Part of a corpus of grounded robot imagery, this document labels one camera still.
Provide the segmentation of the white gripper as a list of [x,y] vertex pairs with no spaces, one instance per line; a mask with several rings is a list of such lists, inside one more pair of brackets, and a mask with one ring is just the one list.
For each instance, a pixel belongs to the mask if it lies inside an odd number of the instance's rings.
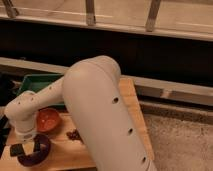
[[26,142],[26,141],[32,140],[36,136],[37,131],[35,129],[32,129],[27,132],[21,132],[21,131],[16,130],[15,134],[16,134],[16,138],[18,141]]

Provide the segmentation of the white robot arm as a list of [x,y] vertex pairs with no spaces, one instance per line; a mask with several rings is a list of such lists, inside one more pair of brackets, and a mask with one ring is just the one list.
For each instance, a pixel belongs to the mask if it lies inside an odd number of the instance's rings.
[[111,57],[73,64],[57,81],[37,93],[10,101],[4,114],[20,141],[35,137],[35,112],[64,103],[98,171],[157,171],[119,91],[121,70]]

